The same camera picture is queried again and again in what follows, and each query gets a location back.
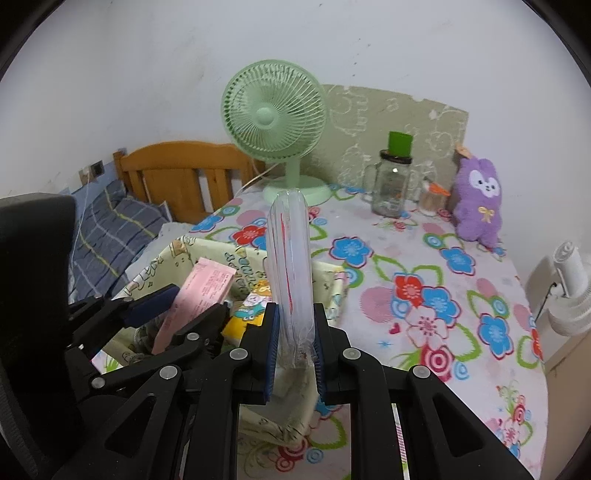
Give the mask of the yellow cartoon tissue pack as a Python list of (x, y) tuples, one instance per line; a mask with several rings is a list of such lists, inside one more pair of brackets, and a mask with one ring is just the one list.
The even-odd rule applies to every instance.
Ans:
[(222, 336), (231, 345), (238, 346), (245, 334), (245, 329), (249, 325), (260, 326), (263, 324), (264, 311), (266, 305), (271, 300), (271, 290), (269, 281), (260, 280), (253, 287), (249, 295), (238, 306), (235, 313), (231, 315), (228, 323), (222, 330)]

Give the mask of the pink paper packet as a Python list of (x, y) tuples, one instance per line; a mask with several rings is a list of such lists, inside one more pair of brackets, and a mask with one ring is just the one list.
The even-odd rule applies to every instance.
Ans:
[(228, 295), (236, 270), (201, 257), (198, 259), (174, 298), (155, 336), (151, 353), (162, 353), (173, 335)]

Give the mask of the yellow cartoon storage box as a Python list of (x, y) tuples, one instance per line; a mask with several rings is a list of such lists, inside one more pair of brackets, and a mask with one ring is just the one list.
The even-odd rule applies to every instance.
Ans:
[[(159, 287), (180, 286), (201, 257), (235, 269), (235, 278), (228, 292), (233, 312), (257, 284), (266, 280), (266, 251), (183, 235), (152, 257), (116, 296), (139, 299)], [(345, 269), (314, 261), (311, 272), (314, 301), (325, 307), (329, 323), (334, 326), (346, 298)], [(99, 372), (106, 373), (145, 359), (147, 356), (139, 350), (139, 338), (139, 331), (134, 328), (120, 330), (95, 355), (92, 363)], [(314, 366), (308, 365), (295, 372), (277, 367), (270, 402), (264, 406), (242, 406), (239, 409), (239, 431), (277, 445), (297, 444), (308, 433), (317, 402)]]

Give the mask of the grey plaid pillow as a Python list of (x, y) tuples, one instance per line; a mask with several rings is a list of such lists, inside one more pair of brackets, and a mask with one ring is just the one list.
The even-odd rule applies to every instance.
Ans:
[(75, 227), (68, 300), (115, 296), (128, 283), (126, 269), (166, 222), (162, 208), (129, 195), (122, 181), (108, 184)]

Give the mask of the floral tablecloth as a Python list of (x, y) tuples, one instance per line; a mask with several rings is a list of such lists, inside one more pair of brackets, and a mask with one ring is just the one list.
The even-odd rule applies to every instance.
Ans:
[(332, 186), (308, 211), (311, 256), (341, 266), (339, 328), (356, 348), (399, 369), (424, 365), (539, 476), (548, 390), (534, 317), (501, 247), (460, 240), (451, 216), (408, 205), (370, 210), (355, 187)]

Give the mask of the glass mason jar mug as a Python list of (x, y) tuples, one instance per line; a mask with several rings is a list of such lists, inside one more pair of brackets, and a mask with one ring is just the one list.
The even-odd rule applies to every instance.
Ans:
[(363, 170), (363, 190), (370, 196), (372, 211), (384, 217), (400, 218), (405, 209), (411, 173), (411, 157), (380, 151), (380, 160)]

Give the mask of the cotton swab jar orange lid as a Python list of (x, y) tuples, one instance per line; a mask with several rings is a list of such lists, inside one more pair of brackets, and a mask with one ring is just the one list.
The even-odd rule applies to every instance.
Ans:
[(439, 184), (425, 179), (422, 182), (418, 210), (426, 216), (436, 216), (446, 207), (451, 193)]

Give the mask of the purple plush bunny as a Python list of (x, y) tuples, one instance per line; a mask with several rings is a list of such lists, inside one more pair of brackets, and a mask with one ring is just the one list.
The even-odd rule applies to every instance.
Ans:
[(502, 188), (493, 162), (486, 158), (461, 158), (453, 210), (457, 235), (494, 249), (502, 227)]

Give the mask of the green cup on jar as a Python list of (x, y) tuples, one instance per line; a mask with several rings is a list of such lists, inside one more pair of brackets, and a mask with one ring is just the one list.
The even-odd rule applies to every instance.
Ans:
[(412, 156), (414, 136), (404, 132), (390, 131), (388, 153), (395, 157), (410, 158)]

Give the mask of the green desk fan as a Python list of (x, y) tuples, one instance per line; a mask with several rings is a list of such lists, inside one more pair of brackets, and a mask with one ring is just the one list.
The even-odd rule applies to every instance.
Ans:
[(327, 123), (325, 90), (308, 70), (283, 60), (245, 66), (224, 89), (221, 117), (240, 151), (284, 165), (283, 176), (263, 189), (267, 203), (287, 190), (300, 191), (308, 206), (329, 200), (325, 181), (301, 174), (301, 159), (317, 147)]

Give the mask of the beige wooden door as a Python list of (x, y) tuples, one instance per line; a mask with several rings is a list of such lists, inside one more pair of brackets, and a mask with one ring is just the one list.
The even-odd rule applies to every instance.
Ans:
[(556, 479), (590, 428), (590, 333), (562, 348), (547, 373), (549, 423), (542, 479)]

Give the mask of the white standing fan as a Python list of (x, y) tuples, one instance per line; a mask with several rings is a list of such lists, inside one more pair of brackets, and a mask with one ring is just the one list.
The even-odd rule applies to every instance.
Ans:
[(551, 284), (539, 315), (547, 314), (558, 335), (583, 334), (590, 329), (590, 255), (568, 240), (555, 249), (552, 262), (558, 281)]

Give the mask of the wall power outlet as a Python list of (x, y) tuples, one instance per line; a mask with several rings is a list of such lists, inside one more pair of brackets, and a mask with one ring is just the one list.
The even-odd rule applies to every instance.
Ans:
[(82, 168), (78, 174), (82, 186), (95, 181), (97, 178), (105, 173), (104, 164), (102, 161), (95, 162), (87, 167)]

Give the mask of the green patterned wall board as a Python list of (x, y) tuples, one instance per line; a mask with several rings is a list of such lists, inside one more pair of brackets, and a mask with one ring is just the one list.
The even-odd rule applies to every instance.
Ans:
[(327, 124), (301, 172), (332, 184), (370, 186), (363, 176), (388, 148), (389, 133), (413, 137), (410, 197), (422, 179), (450, 188), (458, 170), (456, 146), (464, 142), (469, 114), (457, 107), (405, 93), (325, 84)]

